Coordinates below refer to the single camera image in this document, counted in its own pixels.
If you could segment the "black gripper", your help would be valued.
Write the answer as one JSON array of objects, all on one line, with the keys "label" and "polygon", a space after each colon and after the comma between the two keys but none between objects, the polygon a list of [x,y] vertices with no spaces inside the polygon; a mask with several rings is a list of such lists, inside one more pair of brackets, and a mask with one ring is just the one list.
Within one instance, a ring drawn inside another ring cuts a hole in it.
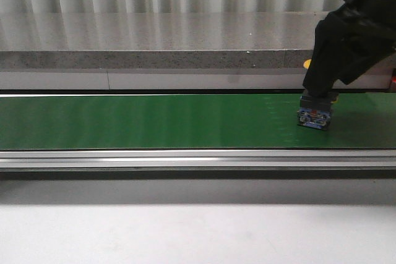
[{"label": "black gripper", "polygon": [[395,53],[395,0],[343,0],[315,29],[303,87],[325,96],[337,80],[355,81]]}]

